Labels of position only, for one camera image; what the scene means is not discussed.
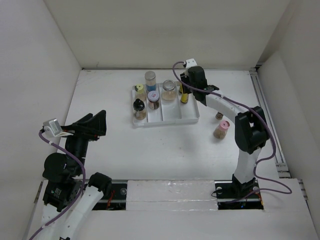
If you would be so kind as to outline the yellow bottle cork cap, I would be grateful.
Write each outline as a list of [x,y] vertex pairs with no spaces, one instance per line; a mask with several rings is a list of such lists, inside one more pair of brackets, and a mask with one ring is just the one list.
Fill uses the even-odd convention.
[[183,94],[183,93],[184,93],[184,92],[183,92],[183,85],[182,85],[182,84],[179,85],[179,93],[180,93],[180,94]]
[[190,94],[190,90],[183,85],[183,94],[181,94],[181,97],[180,97],[180,102],[183,103],[183,104],[187,104],[188,101],[189,101],[189,94]]

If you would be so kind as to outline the clear glass jar metal lid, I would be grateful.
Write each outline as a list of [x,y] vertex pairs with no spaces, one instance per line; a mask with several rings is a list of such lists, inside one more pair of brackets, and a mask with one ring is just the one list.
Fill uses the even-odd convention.
[[174,101],[176,99],[176,84],[172,80],[165,80],[162,83],[162,99],[165,101]]

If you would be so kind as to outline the small dark-lid brown jar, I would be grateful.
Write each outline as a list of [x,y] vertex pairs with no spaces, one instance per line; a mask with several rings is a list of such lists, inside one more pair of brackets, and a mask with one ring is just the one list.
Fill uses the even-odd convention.
[[216,115],[215,115],[215,118],[219,121],[221,121],[223,119],[224,115],[220,112],[217,112]]

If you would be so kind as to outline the blue-label tall spice jar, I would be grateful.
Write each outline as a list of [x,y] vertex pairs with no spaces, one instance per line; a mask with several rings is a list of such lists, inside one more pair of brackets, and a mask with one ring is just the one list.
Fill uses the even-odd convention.
[[152,92],[157,89],[156,74],[154,71],[147,71],[144,75],[146,91]]

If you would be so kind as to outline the black-cap spice bottle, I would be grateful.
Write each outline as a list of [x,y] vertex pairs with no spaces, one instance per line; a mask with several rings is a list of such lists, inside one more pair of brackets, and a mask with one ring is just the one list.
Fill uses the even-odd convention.
[[132,106],[133,106],[133,116],[137,120],[143,120],[146,118],[147,116],[146,106],[145,106],[145,103],[140,98],[137,98],[133,102]]

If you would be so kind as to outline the red-label white-lid spice jar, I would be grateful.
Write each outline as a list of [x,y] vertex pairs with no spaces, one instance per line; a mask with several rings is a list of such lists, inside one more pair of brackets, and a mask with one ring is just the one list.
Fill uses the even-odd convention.
[[147,100],[150,109],[157,110],[160,107],[160,94],[156,90],[147,94]]

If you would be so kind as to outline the yellow-cap spice bottle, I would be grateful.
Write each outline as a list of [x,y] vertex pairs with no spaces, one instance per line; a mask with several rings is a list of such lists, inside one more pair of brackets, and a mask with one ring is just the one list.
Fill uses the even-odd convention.
[[145,93],[145,88],[143,84],[135,85],[134,91],[135,91],[135,99],[140,99],[143,102],[146,100],[146,93]]

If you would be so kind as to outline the pink-cap spice bottle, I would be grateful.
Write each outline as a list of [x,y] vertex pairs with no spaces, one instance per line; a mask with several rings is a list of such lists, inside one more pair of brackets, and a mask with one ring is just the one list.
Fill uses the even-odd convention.
[[227,120],[222,120],[213,132],[213,136],[219,140],[226,137],[230,123]]

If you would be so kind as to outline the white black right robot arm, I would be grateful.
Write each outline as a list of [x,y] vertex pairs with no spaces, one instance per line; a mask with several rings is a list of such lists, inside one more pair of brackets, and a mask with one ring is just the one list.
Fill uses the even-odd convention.
[[207,82],[205,70],[198,65],[185,66],[185,71],[177,76],[182,85],[182,94],[192,94],[204,106],[215,109],[234,124],[234,139],[239,149],[237,166],[231,183],[216,186],[219,199],[229,199],[231,203],[255,194],[256,168],[259,155],[272,137],[263,109],[248,107],[226,97],[215,85]]

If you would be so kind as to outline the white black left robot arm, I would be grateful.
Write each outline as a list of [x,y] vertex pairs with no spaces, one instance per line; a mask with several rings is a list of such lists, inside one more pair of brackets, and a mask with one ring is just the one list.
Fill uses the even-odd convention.
[[57,119],[43,123],[39,137],[58,152],[44,161],[42,176],[48,181],[43,194],[42,226],[31,236],[39,240],[74,240],[95,205],[113,199],[112,179],[96,172],[86,179],[89,142],[107,132],[107,112],[89,113],[61,126]]

